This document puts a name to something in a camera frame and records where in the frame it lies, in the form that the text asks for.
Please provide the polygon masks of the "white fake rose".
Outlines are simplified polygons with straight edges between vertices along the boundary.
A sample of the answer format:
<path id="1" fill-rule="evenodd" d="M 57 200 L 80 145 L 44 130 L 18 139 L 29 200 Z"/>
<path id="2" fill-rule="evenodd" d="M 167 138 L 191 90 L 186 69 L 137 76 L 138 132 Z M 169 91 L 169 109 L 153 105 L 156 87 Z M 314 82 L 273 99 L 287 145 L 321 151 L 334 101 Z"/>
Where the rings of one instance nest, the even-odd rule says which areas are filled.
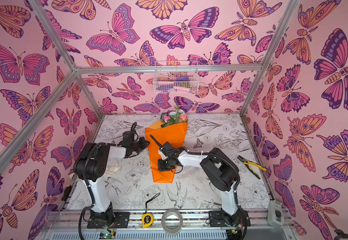
<path id="1" fill-rule="evenodd" d="M 183 113 L 184 113 L 184 111 L 182 109 L 180 109 L 179 106 L 175 106 L 175 109 L 168 113 L 169 119 L 167 120 L 167 123 L 169 125 L 181 123 L 182 122 L 181 115 Z"/>

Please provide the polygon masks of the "small pink fake rose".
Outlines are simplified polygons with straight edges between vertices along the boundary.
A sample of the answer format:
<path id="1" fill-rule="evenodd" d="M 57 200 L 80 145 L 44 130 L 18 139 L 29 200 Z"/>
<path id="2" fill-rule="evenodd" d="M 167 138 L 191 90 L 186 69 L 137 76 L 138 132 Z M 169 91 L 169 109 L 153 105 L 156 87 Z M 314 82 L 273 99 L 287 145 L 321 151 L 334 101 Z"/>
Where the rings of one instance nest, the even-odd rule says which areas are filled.
<path id="1" fill-rule="evenodd" d="M 168 127 L 170 125 L 172 125 L 172 119 L 171 119 L 171 116 L 168 114 L 168 117 L 165 117 L 164 120 L 160 119 L 161 120 L 161 127 L 162 128 L 165 128 L 165 127 Z"/>

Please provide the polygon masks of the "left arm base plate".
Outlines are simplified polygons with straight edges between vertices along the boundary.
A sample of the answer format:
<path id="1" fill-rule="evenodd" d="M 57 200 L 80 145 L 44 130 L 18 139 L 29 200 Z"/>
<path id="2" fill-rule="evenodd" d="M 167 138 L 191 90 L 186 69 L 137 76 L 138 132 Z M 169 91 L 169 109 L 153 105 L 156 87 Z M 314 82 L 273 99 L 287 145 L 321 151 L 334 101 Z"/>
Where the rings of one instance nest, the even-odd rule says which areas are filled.
<path id="1" fill-rule="evenodd" d="M 93 213 L 87 224 L 88 229 L 126 229 L 130 212 L 114 212 L 110 215 Z"/>

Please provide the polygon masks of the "orange wrapping paper sheet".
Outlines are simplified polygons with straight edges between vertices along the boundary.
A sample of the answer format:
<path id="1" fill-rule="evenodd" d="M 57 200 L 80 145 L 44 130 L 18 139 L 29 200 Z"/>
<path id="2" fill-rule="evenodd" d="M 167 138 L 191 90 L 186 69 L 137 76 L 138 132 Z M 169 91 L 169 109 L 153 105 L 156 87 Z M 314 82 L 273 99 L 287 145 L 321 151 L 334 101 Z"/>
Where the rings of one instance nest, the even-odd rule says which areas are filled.
<path id="1" fill-rule="evenodd" d="M 165 161 L 162 157 L 161 149 L 168 151 L 182 147 L 187 133 L 188 123 L 178 123 L 168 127 L 161 127 L 162 122 L 156 121 L 151 126 L 145 128 L 146 140 L 150 142 L 148 146 L 152 179 L 154 183 L 171 184 L 175 177 L 176 166 L 168 166 L 168 170 L 159 170 L 159 160 Z"/>

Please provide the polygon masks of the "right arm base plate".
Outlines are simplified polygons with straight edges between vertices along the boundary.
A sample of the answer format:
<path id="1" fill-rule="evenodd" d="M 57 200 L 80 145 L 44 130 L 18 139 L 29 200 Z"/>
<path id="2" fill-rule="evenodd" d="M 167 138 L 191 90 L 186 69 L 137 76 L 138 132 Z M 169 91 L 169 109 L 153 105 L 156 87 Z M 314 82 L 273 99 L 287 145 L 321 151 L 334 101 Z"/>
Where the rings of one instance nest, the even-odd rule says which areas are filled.
<path id="1" fill-rule="evenodd" d="M 232 216 L 223 210 L 209 211 L 208 219 L 211 227 L 234 227 L 240 229 L 251 226 L 248 212 L 244 210 L 237 210 Z"/>

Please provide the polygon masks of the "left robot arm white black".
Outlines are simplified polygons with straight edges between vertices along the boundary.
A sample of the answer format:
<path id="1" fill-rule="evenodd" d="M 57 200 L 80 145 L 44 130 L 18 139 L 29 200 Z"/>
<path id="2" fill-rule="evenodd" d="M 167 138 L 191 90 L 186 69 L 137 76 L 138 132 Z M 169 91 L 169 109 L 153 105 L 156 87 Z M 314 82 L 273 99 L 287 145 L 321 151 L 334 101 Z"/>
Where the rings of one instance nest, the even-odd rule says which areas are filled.
<path id="1" fill-rule="evenodd" d="M 85 184 L 91 198 L 91 205 L 84 207 L 80 216 L 82 220 L 86 211 L 90 212 L 89 229 L 107 228 L 114 224 L 115 214 L 105 191 L 104 175 L 108 160 L 135 157 L 148 147 L 149 141 L 138 136 L 136 127 L 134 122 L 118 144 L 86 143 L 74 164 L 73 173 Z"/>

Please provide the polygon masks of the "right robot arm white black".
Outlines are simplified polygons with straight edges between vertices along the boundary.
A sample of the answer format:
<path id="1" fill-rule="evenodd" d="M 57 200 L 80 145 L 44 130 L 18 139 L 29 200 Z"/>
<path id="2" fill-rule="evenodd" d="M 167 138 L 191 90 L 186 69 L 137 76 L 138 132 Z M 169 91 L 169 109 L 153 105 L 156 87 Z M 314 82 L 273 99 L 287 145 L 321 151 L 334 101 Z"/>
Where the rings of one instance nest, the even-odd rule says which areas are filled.
<path id="1" fill-rule="evenodd" d="M 222 200 L 222 220 L 227 226 L 246 227 L 248 217 L 238 203 L 237 188 L 240 184 L 239 168 L 220 149 L 210 152 L 191 152 L 185 147 L 175 148 L 170 143 L 159 143 L 153 135 L 150 137 L 158 145 L 158 170 L 176 172 L 177 167 L 195 167 L 202 169 L 211 184 L 220 191 Z"/>

